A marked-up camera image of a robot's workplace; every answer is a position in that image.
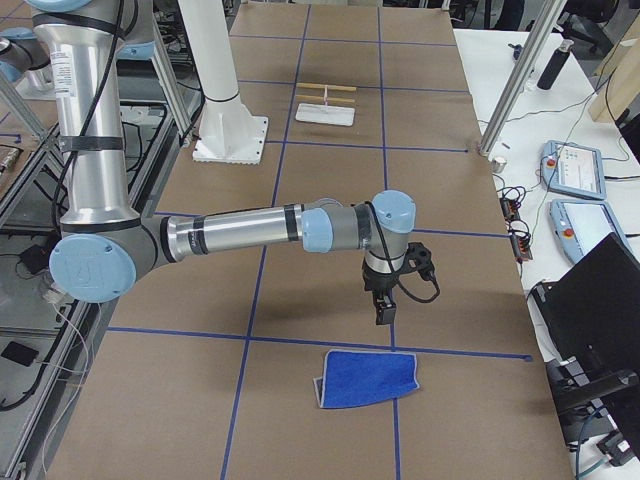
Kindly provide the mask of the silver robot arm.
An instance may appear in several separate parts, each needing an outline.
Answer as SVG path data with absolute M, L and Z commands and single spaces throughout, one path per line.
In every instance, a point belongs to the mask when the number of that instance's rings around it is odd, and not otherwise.
M 314 253 L 363 251 L 364 287 L 380 325 L 394 320 L 392 292 L 402 276 L 433 279 L 430 252 L 409 238 L 415 203 L 400 191 L 353 206 L 322 199 L 192 220 L 143 219 L 128 196 L 116 56 L 153 42 L 152 4 L 35 1 L 31 8 L 35 33 L 50 53 L 69 202 L 49 269 L 73 298 L 107 302 L 162 265 L 283 242 Z
M 11 83 L 26 77 L 38 91 L 53 87 L 50 56 L 34 32 L 12 27 L 1 32 L 1 73 Z

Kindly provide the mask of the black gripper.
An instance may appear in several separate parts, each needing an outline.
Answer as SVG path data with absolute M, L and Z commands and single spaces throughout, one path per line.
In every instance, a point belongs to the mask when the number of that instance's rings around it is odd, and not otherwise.
M 377 325 L 392 325 L 395 321 L 396 304 L 393 288 L 398 283 L 397 273 L 381 273 L 370 267 L 366 261 L 362 265 L 364 290 L 372 294 Z

